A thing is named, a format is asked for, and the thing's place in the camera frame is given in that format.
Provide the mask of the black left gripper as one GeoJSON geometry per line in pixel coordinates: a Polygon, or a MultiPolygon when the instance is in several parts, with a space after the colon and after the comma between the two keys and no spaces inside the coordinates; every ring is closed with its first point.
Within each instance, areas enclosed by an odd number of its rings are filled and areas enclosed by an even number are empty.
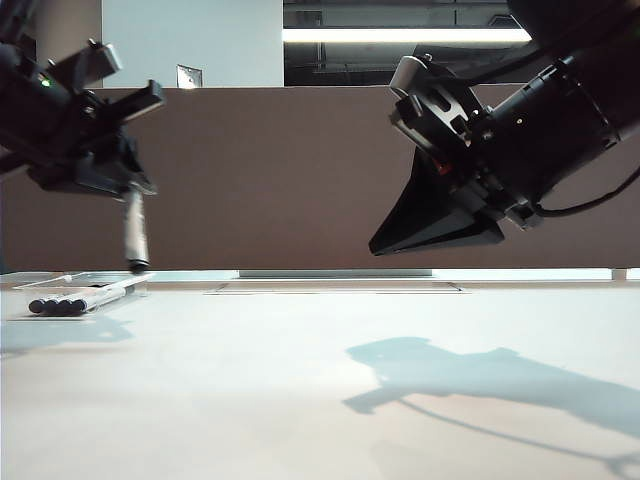
{"type": "Polygon", "coordinates": [[[165,103],[161,85],[148,84],[117,101],[89,92],[81,96],[79,116],[44,148],[42,165],[27,175],[43,190],[103,195],[122,200],[130,191],[158,193],[140,160],[136,140],[126,125],[165,103]]]}

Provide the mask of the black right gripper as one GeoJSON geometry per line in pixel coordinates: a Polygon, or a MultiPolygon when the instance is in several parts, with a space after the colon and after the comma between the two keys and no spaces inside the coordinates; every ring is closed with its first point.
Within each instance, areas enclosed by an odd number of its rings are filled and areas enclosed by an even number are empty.
{"type": "Polygon", "coordinates": [[[505,239],[497,224],[503,219],[523,230],[541,223],[528,201],[479,158],[481,142],[497,133],[473,130],[489,110],[453,72],[402,62],[389,88],[397,97],[390,122],[415,152],[404,190],[369,241],[373,255],[495,245],[505,239]]]}

